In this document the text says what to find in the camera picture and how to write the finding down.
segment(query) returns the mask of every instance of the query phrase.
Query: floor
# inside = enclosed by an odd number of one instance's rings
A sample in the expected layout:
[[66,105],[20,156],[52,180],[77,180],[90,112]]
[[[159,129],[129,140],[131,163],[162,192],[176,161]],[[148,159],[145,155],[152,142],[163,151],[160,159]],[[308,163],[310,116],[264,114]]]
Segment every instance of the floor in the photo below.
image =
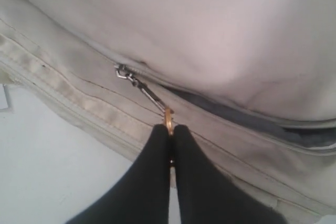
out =
[[[8,93],[11,108],[0,110],[0,224],[63,224],[130,167],[28,91],[10,86]],[[178,223],[172,190],[170,224]],[[332,223],[328,217],[319,224]]]

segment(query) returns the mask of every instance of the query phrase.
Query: white bag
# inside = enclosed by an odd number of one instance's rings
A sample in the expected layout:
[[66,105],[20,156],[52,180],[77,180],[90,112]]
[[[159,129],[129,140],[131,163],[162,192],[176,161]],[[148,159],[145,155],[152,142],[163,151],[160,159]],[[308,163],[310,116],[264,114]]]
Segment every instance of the white bag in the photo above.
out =
[[162,114],[127,65],[291,223],[336,213],[335,39],[334,0],[0,0],[13,81],[134,159]]

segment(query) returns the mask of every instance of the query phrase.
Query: zipper pull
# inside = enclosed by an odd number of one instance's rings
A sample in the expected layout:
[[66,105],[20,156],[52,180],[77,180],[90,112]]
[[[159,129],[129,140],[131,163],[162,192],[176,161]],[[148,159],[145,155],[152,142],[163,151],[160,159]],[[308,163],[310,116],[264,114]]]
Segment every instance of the zipper pull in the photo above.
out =
[[148,88],[147,84],[141,82],[137,77],[134,76],[134,73],[127,68],[126,65],[116,65],[117,77],[129,80],[132,85],[138,89],[149,99],[151,100],[155,106],[166,115],[166,109],[171,111],[171,114],[174,113],[150,88]]

